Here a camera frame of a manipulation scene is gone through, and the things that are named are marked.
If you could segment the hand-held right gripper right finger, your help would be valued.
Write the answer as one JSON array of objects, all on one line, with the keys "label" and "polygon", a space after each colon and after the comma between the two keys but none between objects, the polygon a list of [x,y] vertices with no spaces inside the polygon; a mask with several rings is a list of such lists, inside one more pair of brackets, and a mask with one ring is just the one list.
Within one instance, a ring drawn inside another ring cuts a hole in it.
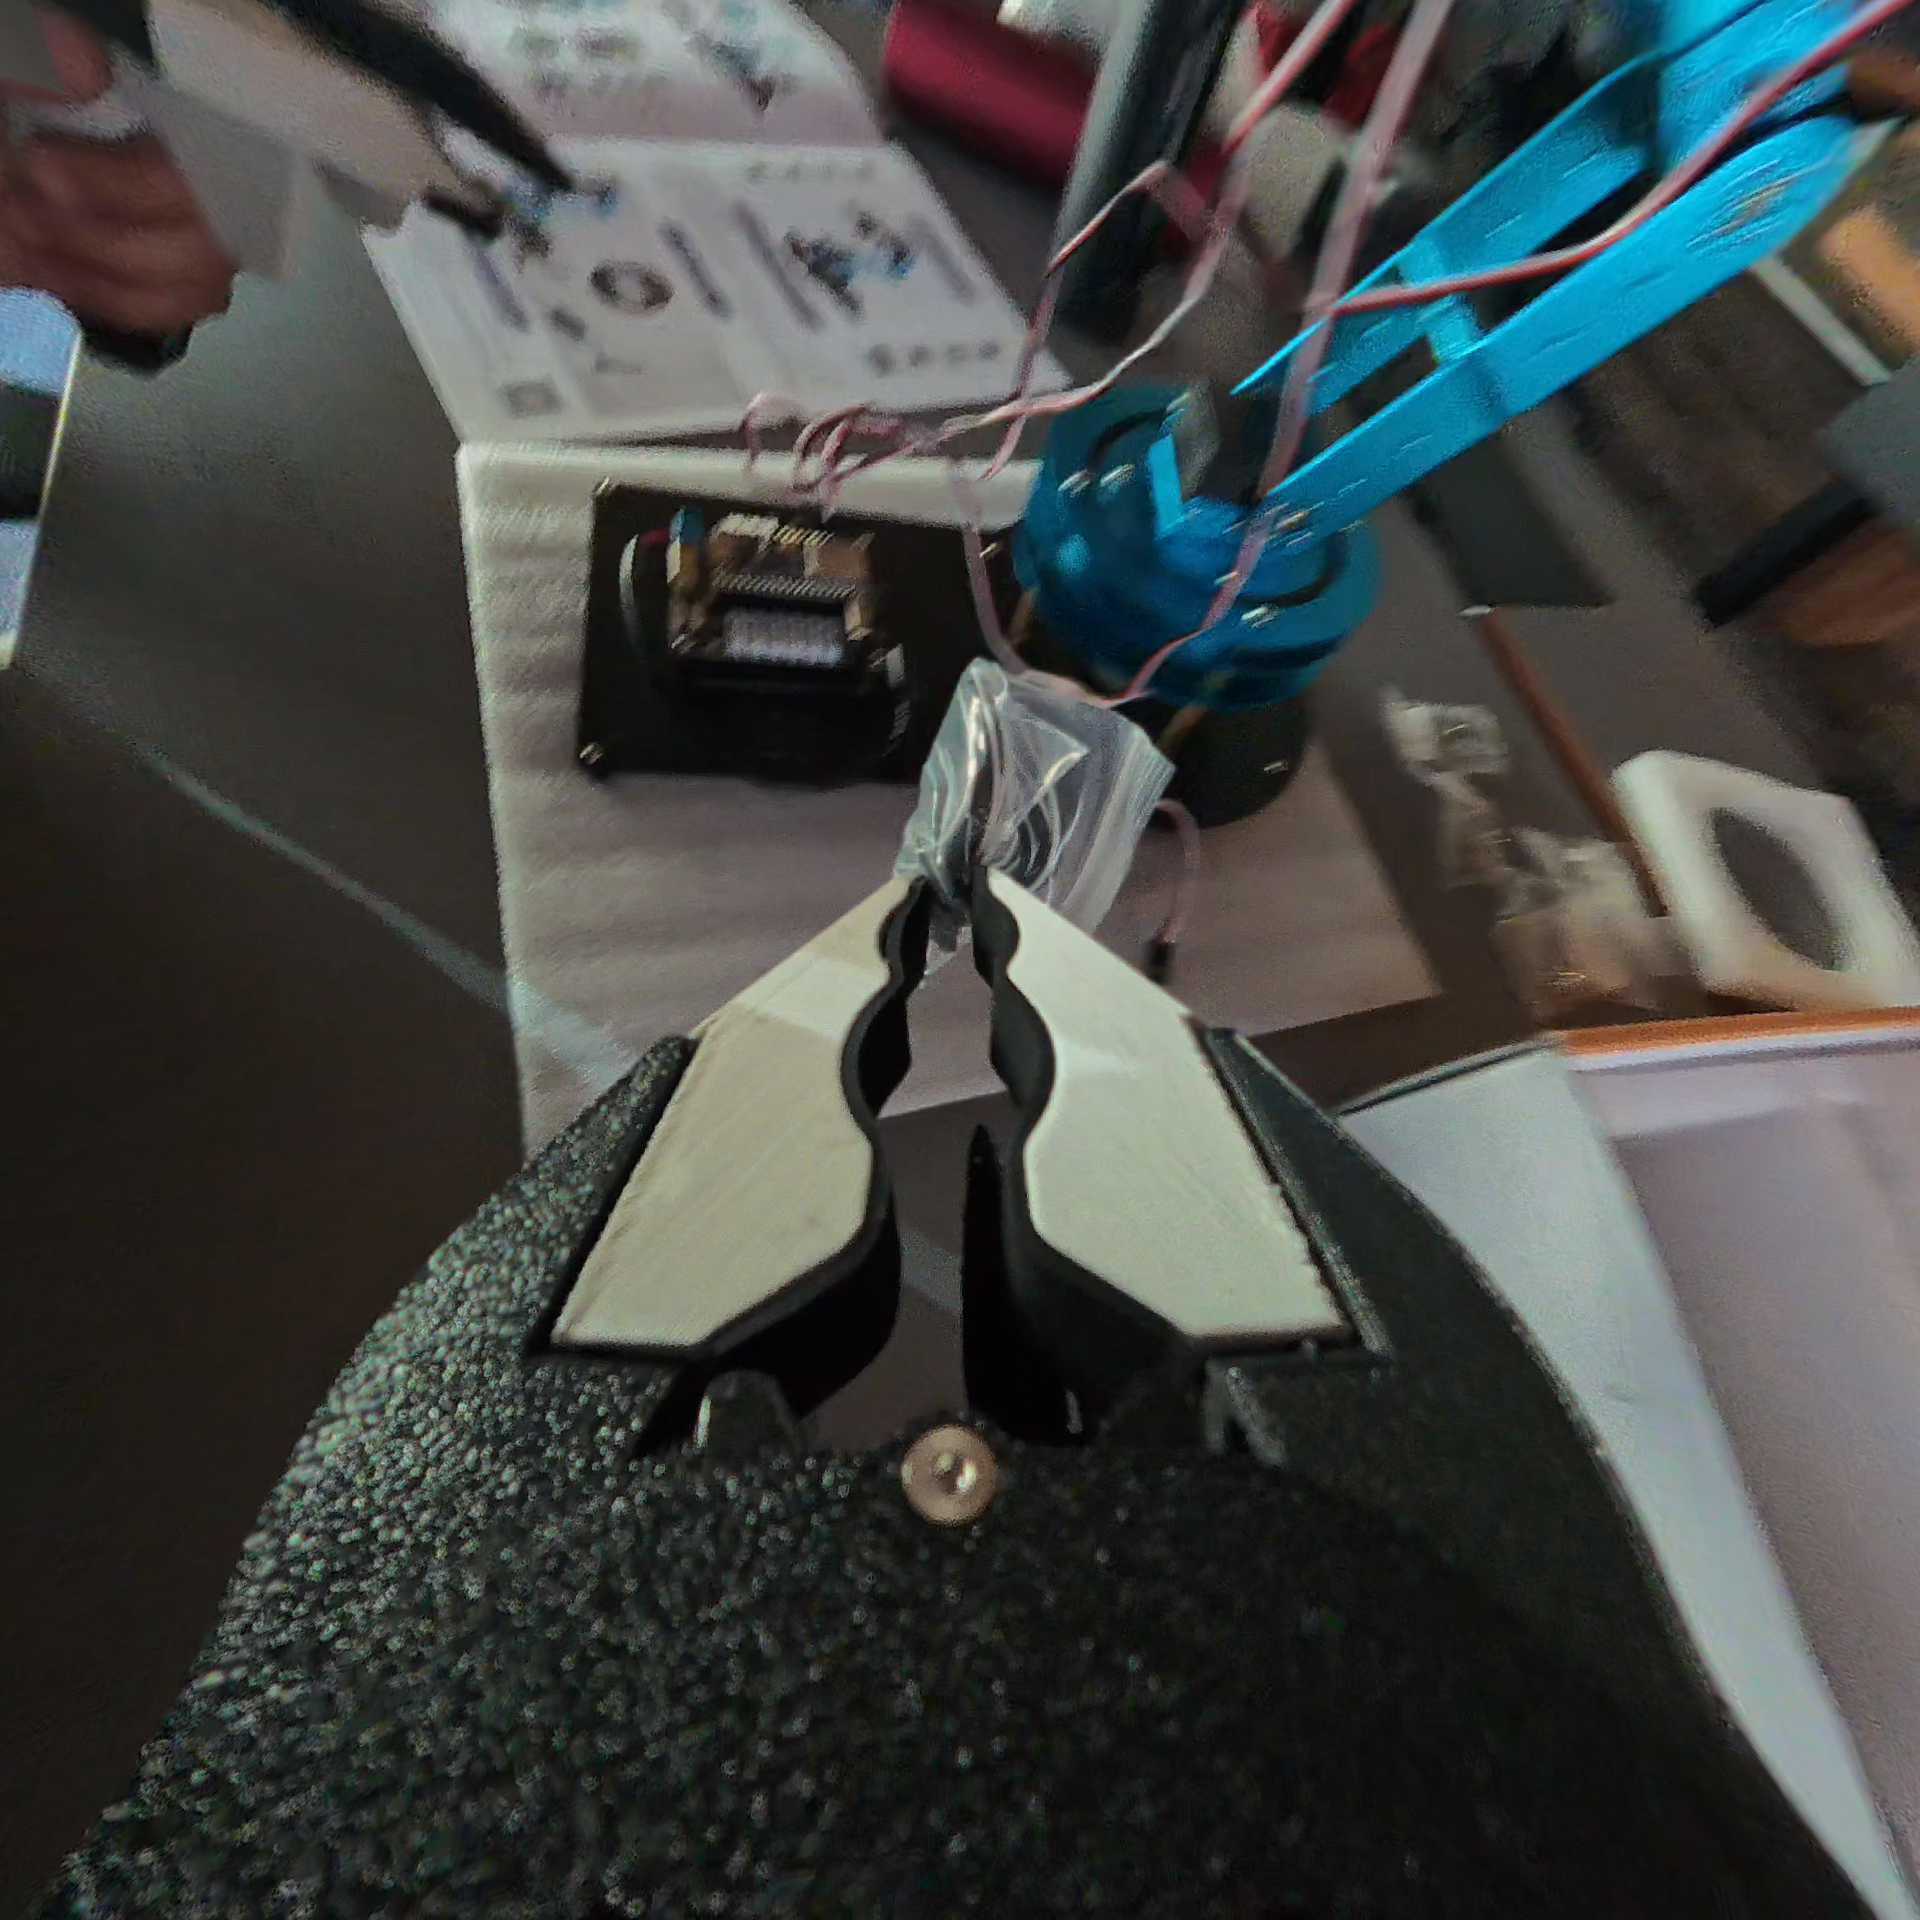
[{"label": "hand-held right gripper right finger", "polygon": [[1212,1368],[1352,1361],[1352,1275],[1193,1012],[995,871],[971,945],[1015,1105],[968,1151],[971,1410],[1028,1444],[1195,1444]]}]

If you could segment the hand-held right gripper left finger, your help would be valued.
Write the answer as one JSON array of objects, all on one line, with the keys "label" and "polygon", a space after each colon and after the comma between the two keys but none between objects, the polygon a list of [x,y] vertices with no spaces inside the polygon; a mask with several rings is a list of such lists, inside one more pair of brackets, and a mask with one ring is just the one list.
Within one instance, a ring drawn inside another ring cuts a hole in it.
[{"label": "hand-held right gripper left finger", "polygon": [[900,1302],[878,1115],[918,980],[921,888],[888,878],[703,1019],[548,1351],[660,1362],[669,1420],[729,1374],[769,1378],[797,1417],[849,1386]]}]

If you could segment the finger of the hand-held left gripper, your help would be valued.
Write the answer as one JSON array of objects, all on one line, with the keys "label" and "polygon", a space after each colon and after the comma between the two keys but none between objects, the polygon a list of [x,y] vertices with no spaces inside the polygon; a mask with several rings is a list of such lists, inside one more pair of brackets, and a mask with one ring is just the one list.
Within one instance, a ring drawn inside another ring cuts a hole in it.
[{"label": "finger of the hand-held left gripper", "polygon": [[[432,26],[492,82],[424,4],[390,8]],[[244,273],[285,275],[323,200],[376,228],[422,202],[462,215],[492,208],[492,200],[381,200],[348,175],[343,3],[153,3],[148,49],[151,128]],[[465,135],[455,143],[457,159],[484,175],[492,155]]]},{"label": "finger of the hand-held left gripper", "polygon": [[572,171],[518,110],[416,15],[343,3],[350,134],[345,170],[387,202],[486,202],[455,153],[463,135],[527,186],[569,192]]}]

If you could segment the small clear plastic bag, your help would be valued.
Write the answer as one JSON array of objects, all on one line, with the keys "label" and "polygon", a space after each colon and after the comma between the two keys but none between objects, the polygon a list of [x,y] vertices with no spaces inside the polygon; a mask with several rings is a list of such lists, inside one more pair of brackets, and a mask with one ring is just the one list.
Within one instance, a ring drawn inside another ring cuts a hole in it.
[{"label": "small clear plastic bag", "polygon": [[971,942],[977,871],[1099,930],[1171,780],[1171,762],[1124,713],[1055,679],[974,662],[928,747],[895,856],[895,871],[929,902],[929,966]]}]

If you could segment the dark desk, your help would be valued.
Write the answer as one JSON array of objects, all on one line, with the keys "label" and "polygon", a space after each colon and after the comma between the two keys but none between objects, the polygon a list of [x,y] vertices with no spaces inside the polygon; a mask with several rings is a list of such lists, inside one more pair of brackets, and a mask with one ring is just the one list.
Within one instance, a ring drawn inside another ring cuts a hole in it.
[{"label": "dark desk", "polygon": [[5,674],[5,1914],[1689,1915],[1625,1712],[1249,1456],[640,1454],[523,1361],[453,444],[345,215],[84,364]]}]

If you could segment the person's left hand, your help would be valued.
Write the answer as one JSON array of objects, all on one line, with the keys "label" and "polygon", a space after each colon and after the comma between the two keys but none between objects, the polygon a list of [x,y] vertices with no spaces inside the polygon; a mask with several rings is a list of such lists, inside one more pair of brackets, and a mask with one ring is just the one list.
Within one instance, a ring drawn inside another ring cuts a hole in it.
[{"label": "person's left hand", "polygon": [[60,4],[22,17],[52,79],[5,73],[5,288],[60,302],[93,358],[159,372],[229,311],[237,264],[117,95],[112,42]]}]

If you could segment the white foam sheet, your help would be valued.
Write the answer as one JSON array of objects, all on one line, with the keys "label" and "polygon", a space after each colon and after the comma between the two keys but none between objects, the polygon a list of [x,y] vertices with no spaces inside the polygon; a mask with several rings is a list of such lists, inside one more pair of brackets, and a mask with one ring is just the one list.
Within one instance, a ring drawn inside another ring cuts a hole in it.
[{"label": "white foam sheet", "polygon": [[[775,462],[472,444],[455,466],[518,1129],[537,1152],[651,1042],[693,1032],[885,881],[912,793],[597,784],[575,762],[600,488],[769,502]],[[1326,753],[1249,824],[1204,835],[1172,990],[1255,1038],[1439,995]]]}]

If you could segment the printed instruction sheet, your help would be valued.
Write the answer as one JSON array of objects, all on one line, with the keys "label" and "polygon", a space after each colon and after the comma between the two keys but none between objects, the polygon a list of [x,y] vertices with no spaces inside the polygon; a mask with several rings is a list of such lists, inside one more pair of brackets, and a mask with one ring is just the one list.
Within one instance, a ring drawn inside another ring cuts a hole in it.
[{"label": "printed instruction sheet", "polygon": [[1024,315],[800,8],[422,11],[574,178],[465,135],[503,233],[413,208],[365,236],[462,444],[724,435],[761,395],[952,417],[1016,384]]}]

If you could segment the silver flat device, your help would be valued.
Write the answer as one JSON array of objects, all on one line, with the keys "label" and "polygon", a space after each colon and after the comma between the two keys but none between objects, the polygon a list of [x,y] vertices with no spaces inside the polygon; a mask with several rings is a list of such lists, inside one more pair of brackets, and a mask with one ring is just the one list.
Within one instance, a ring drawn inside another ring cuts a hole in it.
[{"label": "silver flat device", "polygon": [[3,667],[15,651],[79,327],[48,295],[3,294]]}]

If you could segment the dark red container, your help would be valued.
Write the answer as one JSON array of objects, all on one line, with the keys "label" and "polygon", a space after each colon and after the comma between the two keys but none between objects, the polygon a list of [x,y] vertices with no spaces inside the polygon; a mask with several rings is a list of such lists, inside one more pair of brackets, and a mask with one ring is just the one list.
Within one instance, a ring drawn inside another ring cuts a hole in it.
[{"label": "dark red container", "polygon": [[895,3],[879,38],[879,92],[897,116],[1051,190],[1071,175],[1094,82],[1089,52],[981,4]]}]

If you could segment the small circuit board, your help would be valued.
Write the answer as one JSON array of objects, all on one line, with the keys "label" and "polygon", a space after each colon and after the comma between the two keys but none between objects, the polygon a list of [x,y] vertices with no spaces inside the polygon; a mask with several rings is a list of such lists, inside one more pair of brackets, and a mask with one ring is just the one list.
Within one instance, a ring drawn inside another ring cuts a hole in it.
[{"label": "small circuit board", "polygon": [[879,624],[876,532],[678,508],[663,529],[663,658],[708,688],[888,682],[895,664]]}]

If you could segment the white cardboard box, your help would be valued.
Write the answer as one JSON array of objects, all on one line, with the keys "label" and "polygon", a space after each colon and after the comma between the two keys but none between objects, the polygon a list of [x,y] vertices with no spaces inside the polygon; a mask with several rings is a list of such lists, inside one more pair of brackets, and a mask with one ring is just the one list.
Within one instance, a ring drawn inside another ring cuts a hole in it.
[{"label": "white cardboard box", "polygon": [[1601,1030],[1341,1119],[1572,1391],[1798,1816],[1916,1915],[1916,1015]]}]

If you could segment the black flat plate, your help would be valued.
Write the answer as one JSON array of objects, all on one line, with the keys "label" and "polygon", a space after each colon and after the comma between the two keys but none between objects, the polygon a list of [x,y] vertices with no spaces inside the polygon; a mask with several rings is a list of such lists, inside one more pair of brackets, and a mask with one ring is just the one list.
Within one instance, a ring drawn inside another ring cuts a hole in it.
[{"label": "black flat plate", "polygon": [[1400,494],[1468,608],[1607,608],[1612,594],[1494,441]]}]

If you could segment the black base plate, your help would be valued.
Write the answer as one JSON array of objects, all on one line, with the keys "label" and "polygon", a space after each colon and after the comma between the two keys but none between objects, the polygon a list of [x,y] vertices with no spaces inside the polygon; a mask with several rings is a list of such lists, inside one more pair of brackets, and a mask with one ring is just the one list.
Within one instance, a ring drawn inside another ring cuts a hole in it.
[{"label": "black base plate", "polygon": [[[849,691],[691,684],[663,650],[663,539],[678,508],[758,511],[876,532],[879,624],[895,674]],[[977,547],[992,610],[1015,658],[1118,699],[1172,753],[1172,798],[1199,825],[1259,812],[1307,740],[1304,688],[1352,624],[1374,548],[1339,535],[1316,560],[1276,553],[1199,638],[1213,571],[1204,542],[1153,539],[1150,513],[1063,502],[1041,488],[1025,523]],[[587,777],[743,777],[761,784],[910,784],[965,667],[988,658],[959,529],[924,520],[780,511],[669,484],[592,497],[587,612],[574,753]]]}]

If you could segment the white foam frame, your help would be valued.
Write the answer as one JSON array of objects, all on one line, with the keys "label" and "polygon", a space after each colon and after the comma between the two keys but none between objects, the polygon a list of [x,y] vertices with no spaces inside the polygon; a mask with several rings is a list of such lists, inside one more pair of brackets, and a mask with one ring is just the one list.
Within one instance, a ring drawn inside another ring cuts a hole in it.
[{"label": "white foam frame", "polygon": [[1821,1015],[1916,1009],[1916,928],[1849,801],[1681,753],[1625,762],[1613,791],[1704,993]]}]

